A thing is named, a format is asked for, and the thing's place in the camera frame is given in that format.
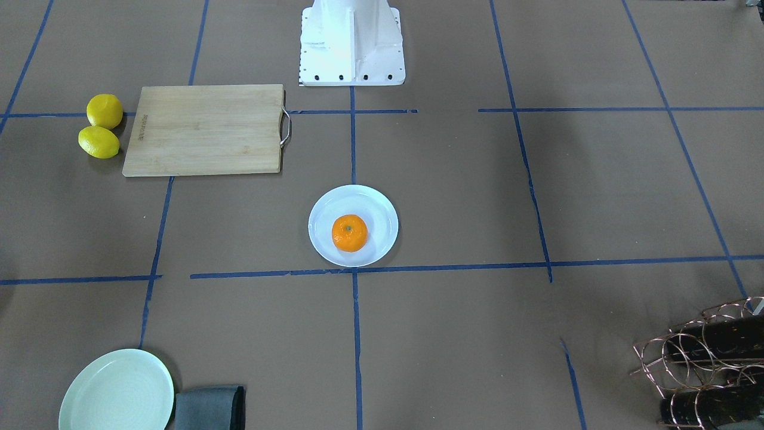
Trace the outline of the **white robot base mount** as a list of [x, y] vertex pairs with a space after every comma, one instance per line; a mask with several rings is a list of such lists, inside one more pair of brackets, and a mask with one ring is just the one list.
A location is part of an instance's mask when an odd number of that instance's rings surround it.
[[401, 14], [387, 1], [314, 1], [301, 14], [298, 84], [402, 85]]

